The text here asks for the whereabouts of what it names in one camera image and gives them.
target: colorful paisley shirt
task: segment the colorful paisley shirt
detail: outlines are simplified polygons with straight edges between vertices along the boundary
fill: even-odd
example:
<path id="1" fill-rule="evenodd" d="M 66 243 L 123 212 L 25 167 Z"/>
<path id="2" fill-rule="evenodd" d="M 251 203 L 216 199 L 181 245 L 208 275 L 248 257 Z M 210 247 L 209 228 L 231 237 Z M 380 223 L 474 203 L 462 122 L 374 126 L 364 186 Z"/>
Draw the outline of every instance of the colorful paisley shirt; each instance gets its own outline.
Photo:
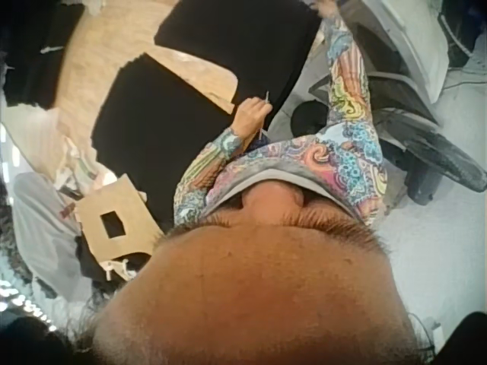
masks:
<path id="1" fill-rule="evenodd" d="M 226 129 L 189 166 L 174 196 L 175 225 L 209 214 L 236 185 L 266 170 L 318 184 L 369 225 L 382 203 L 387 175 L 372 123 L 368 80 L 352 34 L 339 15 L 323 20 L 332 82 L 329 120 L 315 135 L 271 143 L 235 158 L 242 141 Z"/>

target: string lights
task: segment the string lights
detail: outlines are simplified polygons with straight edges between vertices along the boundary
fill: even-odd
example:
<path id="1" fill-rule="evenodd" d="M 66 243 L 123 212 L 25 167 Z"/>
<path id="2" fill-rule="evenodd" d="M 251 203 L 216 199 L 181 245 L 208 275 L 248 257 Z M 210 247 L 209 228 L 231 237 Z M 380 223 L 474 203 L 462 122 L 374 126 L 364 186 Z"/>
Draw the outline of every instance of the string lights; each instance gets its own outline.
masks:
<path id="1" fill-rule="evenodd" d="M 20 294 L 8 281 L 0 280 L 0 312 L 4 312 L 10 306 L 21 307 L 25 313 L 37 317 L 47 325 L 51 323 L 51 320 L 47 318 L 41 308 L 28 300 L 25 295 Z M 49 330 L 54 332 L 57 328 L 50 324 Z"/>

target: cardboard piece with square hole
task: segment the cardboard piece with square hole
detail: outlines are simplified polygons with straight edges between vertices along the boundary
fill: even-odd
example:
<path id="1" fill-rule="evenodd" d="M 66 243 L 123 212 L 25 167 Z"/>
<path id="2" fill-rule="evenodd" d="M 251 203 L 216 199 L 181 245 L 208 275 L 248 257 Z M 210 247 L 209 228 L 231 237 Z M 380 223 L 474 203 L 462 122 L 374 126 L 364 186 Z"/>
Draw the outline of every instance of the cardboard piece with square hole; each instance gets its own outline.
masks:
<path id="1" fill-rule="evenodd" d="M 135 252 L 152 255 L 163 235 L 127 175 L 76 203 L 76 211 L 91 253 L 98 262 Z M 115 212 L 122 221 L 124 236 L 109 238 L 102 215 Z"/>

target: nose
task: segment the nose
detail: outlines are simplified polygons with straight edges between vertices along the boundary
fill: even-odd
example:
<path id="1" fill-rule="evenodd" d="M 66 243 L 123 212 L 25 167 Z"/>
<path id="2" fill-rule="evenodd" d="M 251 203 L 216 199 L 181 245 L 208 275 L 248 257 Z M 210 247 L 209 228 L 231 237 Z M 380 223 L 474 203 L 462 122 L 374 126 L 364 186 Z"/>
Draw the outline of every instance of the nose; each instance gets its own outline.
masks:
<path id="1" fill-rule="evenodd" d="M 303 192 L 286 182 L 265 181 L 242 194 L 240 219 L 247 223 L 279 224 L 303 208 Z"/>

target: eyebrow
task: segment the eyebrow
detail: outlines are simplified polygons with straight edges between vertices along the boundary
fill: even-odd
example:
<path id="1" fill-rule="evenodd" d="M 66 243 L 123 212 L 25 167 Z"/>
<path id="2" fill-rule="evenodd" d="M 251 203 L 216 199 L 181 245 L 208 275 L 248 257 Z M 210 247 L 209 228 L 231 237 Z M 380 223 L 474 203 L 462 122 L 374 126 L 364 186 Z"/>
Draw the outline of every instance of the eyebrow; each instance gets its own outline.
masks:
<path id="1" fill-rule="evenodd" d="M 388 248 L 377 238 L 372 229 L 352 219 L 323 218 L 316 212 L 304 212 L 285 217 L 279 226 L 315 230 L 334 239 L 339 244 L 353 246 L 365 252 L 389 255 Z M 216 214 L 191 224 L 183 224 L 173 228 L 165 236 L 164 241 L 203 227 L 232 228 L 233 225 L 230 221 Z"/>

